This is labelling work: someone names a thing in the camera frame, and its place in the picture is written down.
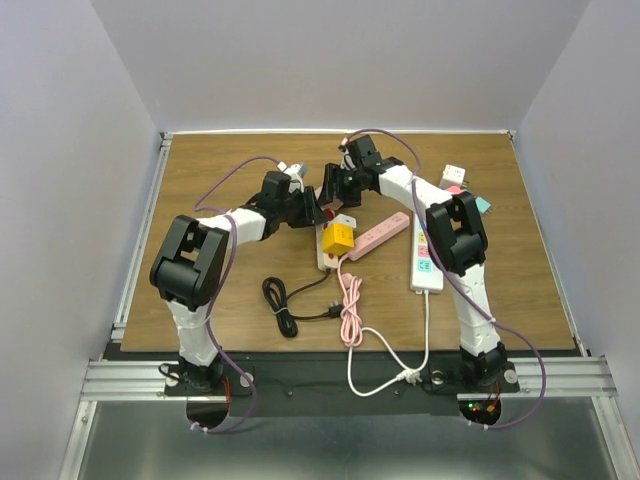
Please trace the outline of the white USB charger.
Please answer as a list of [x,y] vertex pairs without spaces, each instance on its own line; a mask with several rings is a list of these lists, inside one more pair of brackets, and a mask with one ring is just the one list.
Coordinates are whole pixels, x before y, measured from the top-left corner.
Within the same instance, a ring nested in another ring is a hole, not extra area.
[[333,222],[335,224],[348,226],[348,227],[353,228],[353,229],[355,229],[357,227],[356,219],[354,217],[351,217],[351,216],[346,215],[346,214],[338,214],[338,215],[336,215],[335,218],[333,219]]

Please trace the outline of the yellow cube socket adapter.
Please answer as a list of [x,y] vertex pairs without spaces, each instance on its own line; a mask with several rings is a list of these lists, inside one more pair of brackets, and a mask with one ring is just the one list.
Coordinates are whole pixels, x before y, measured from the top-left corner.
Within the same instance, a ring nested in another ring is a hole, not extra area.
[[342,256],[354,247],[354,229],[340,224],[330,224],[322,232],[321,245],[324,253]]

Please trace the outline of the white cube adapter cartoon print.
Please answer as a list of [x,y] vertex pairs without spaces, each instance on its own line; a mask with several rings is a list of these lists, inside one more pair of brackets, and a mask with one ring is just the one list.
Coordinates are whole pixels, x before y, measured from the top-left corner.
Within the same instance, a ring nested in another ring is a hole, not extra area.
[[443,171],[441,180],[439,182],[439,187],[443,190],[446,190],[450,187],[459,187],[463,188],[466,186],[466,169],[446,164]]

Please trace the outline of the white power strip pastel sockets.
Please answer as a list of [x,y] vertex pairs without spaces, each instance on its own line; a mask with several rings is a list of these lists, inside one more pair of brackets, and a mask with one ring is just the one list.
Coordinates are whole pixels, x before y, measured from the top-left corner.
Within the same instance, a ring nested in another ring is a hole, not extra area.
[[439,294],[444,288],[444,276],[432,260],[427,239],[417,215],[413,216],[410,288],[420,293]]

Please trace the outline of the teal plug adapter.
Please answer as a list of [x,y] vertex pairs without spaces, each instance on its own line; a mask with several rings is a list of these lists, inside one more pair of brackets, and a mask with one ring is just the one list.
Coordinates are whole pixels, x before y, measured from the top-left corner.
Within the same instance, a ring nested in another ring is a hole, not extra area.
[[484,199],[483,197],[480,197],[480,196],[476,197],[475,203],[481,215],[486,215],[491,212],[491,207],[492,207],[491,203],[486,199]]

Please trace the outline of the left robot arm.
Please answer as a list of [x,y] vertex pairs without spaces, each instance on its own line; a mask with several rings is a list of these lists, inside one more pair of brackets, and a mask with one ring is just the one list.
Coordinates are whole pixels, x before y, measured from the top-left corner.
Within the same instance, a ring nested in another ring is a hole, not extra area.
[[202,394],[221,386],[223,366],[207,326],[226,252],[265,240],[283,224],[305,228],[324,223],[305,175],[304,164],[280,164],[267,172],[261,190],[245,205],[206,219],[179,215],[173,220],[150,271],[150,283],[167,303],[179,339],[178,366],[165,370],[165,378]]

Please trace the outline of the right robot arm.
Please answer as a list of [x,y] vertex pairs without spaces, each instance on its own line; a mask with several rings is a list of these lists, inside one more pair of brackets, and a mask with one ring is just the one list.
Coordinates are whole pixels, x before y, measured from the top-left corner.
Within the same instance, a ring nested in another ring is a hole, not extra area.
[[418,176],[395,157],[384,158],[371,135],[359,130],[339,146],[342,162],[325,166],[320,204],[333,200],[357,207],[371,190],[398,201],[417,215],[431,259],[454,289],[460,324],[460,378],[472,390],[493,383],[508,358],[490,311],[485,286],[488,239],[475,199],[468,192],[452,194]]

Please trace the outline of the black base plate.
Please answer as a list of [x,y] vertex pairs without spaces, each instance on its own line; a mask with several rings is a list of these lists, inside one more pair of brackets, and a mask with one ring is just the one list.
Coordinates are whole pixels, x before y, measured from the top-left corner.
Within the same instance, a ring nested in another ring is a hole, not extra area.
[[[230,417],[369,416],[429,414],[456,416],[463,407],[477,413],[496,406],[503,392],[520,390],[502,373],[489,385],[463,378],[462,360],[453,351],[438,352],[415,383],[395,378],[396,365],[387,354],[366,352],[352,362],[340,352],[233,352],[221,360],[223,377],[209,393],[165,378],[178,366],[176,358],[157,361],[165,379],[164,393],[183,401],[186,413],[216,424]],[[138,354],[101,361],[146,361]]]

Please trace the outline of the aluminium left rail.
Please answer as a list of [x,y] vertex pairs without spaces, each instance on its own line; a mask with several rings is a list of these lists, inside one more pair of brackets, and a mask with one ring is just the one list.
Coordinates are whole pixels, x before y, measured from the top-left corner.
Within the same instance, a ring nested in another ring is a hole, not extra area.
[[145,246],[147,243],[153,213],[159,195],[164,171],[171,150],[174,134],[172,132],[160,133],[160,148],[151,179],[149,193],[143,210],[143,216],[138,231],[133,255],[129,264],[126,281],[120,296],[116,315],[111,327],[110,341],[121,343],[127,326],[130,307],[135,293],[136,283],[139,276]]

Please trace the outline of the aluminium rail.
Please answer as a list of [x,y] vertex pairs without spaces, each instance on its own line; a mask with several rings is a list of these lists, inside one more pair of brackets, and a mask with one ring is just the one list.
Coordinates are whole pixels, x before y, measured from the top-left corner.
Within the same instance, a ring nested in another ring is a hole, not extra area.
[[172,132],[160,133],[160,148],[151,179],[149,193],[143,210],[143,216],[138,231],[133,255],[129,264],[126,281],[120,296],[116,315],[111,327],[110,341],[121,343],[127,326],[130,307],[135,293],[136,283],[139,276],[145,246],[147,243],[153,213],[159,195],[164,171],[171,150],[174,134]]
[[[165,379],[157,361],[92,361],[86,369],[80,399],[83,401],[168,400]],[[538,362],[531,358],[514,360],[520,390],[503,392],[502,399],[534,399],[541,389]],[[547,358],[547,398],[616,397],[616,388],[604,357]]]

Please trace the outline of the aluminium front rail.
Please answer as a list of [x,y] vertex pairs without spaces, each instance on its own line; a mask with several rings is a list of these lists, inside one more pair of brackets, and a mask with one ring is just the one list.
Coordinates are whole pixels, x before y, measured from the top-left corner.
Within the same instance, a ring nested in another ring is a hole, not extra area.
[[[86,369],[80,399],[83,401],[168,400],[165,379],[157,361],[92,361]],[[538,362],[531,358],[514,360],[520,390],[503,392],[502,399],[534,399],[541,389]],[[616,388],[604,357],[547,358],[547,398],[616,397]]]

